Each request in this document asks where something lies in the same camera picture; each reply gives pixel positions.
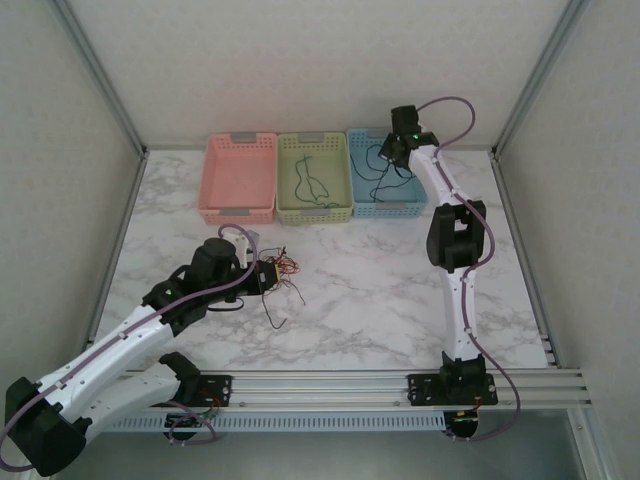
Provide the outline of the green plastic basket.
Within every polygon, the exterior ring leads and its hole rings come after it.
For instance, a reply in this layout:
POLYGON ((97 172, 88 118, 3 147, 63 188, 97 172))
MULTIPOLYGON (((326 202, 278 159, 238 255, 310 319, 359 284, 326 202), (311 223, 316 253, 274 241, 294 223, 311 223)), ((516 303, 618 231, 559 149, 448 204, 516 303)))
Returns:
POLYGON ((277 136, 276 212, 280 222, 290 226, 351 219, 351 167, 344 133, 277 136))

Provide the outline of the blue plastic basket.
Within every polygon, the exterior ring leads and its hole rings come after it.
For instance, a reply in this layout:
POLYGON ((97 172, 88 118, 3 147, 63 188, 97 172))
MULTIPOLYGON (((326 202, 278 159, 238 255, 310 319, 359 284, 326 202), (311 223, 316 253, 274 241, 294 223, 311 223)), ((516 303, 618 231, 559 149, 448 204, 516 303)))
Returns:
POLYGON ((356 218, 416 218, 427 205, 418 179, 378 157, 384 130, 352 128, 346 133, 350 155, 353 215, 356 218))

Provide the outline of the pink plastic basket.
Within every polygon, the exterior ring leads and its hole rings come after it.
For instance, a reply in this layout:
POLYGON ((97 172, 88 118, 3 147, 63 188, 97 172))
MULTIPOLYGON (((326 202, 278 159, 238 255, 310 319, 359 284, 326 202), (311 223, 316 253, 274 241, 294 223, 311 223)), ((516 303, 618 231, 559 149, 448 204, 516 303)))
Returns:
POLYGON ((208 225, 271 224, 276 199, 277 136, 219 133, 205 150, 197 210, 208 225))

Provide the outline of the controller circuit board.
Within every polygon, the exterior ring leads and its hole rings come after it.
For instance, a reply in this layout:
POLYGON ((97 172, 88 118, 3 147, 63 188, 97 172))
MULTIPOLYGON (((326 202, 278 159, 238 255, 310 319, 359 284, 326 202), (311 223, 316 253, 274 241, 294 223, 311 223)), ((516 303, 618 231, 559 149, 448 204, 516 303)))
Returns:
POLYGON ((174 427, 177 429, 201 429, 204 428, 203 421, 211 422, 214 416, 206 413, 198 413, 198 419, 189 416, 185 412, 169 413, 165 417, 164 428, 174 427))
POLYGON ((472 437, 475 435, 479 416, 475 409, 448 412, 446 424, 449 432, 456 437, 472 437))

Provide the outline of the aluminium side rail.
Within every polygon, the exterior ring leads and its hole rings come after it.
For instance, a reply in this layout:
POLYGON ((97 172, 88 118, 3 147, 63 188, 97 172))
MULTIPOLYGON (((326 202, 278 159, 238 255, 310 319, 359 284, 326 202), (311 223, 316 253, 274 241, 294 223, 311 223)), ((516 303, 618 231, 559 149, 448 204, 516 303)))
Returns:
POLYGON ((117 225, 115 238, 111 247, 108 250, 107 262, 104 268, 104 272, 101 277, 100 284, 98 286, 97 293, 92 302, 90 310, 89 321, 87 327, 84 330, 82 341, 80 343, 79 352, 83 353, 87 350, 95 341, 95 336, 99 328, 99 324, 103 315, 103 311, 106 305, 106 301, 109 295, 111 284, 115 275, 118 260, 121 254, 121 250, 126 238, 126 233, 130 223, 131 216, 135 207, 136 200, 140 191, 144 173, 148 164, 149 150, 144 149, 142 155, 139 157, 138 165, 133 177, 131 186, 128 190, 126 197, 126 203, 124 210, 117 225))
POLYGON ((499 158, 496 156, 496 154, 493 151, 490 151, 489 159, 490 159, 494 179, 497 185, 497 189, 498 189, 501 202, 505 211, 511 237, 514 242, 514 248, 515 248, 520 269, 523 275, 523 279, 524 279, 527 294, 530 300, 530 304, 533 310, 533 315, 538 327, 541 341, 543 343, 545 355, 547 357, 547 364, 551 368, 560 369, 563 367, 563 365, 558 358, 558 352, 551 335, 550 325, 546 315, 545 307, 542 302, 542 297, 537 285, 537 281, 534 276, 534 272, 533 272, 533 268, 532 268, 529 256, 526 252, 526 248, 524 245, 521 229, 518 224, 514 204, 512 202, 512 198, 509 193, 504 174, 502 172, 499 158))

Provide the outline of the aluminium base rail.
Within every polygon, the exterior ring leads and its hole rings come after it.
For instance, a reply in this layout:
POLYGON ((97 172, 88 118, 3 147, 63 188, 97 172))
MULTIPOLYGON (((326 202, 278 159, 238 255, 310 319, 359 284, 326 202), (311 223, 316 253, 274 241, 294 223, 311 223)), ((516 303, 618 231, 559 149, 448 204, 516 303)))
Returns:
MULTIPOLYGON (((229 409, 250 411, 407 410, 411 370, 209 370, 229 375, 229 409)), ((525 410, 592 406, 578 369, 509 369, 525 410)))

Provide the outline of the aluminium frame post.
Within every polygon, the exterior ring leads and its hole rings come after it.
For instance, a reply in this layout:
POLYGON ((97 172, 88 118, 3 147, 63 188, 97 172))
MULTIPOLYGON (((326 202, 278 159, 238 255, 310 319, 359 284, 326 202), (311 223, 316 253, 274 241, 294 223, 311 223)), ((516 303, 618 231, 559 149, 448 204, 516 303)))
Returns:
POLYGON ((499 158, 515 137, 591 0, 568 0, 492 147, 499 158))
POLYGON ((139 158, 144 159, 147 147, 141 139, 133 121, 124 107, 112 81, 110 80, 102 62, 96 54, 91 42, 73 11, 69 0, 46 0, 53 13, 57 16, 72 46, 77 51, 89 77, 94 82, 100 95, 104 99, 108 110, 116 121, 128 143, 139 158))

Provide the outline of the aluminium frame leg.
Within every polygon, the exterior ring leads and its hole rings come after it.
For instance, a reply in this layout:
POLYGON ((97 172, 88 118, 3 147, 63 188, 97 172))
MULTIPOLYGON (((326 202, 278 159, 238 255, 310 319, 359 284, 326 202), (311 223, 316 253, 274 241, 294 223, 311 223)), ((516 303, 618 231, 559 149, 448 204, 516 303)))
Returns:
POLYGON ((570 408, 567 410, 567 417, 585 479, 606 480, 585 412, 579 408, 570 408))

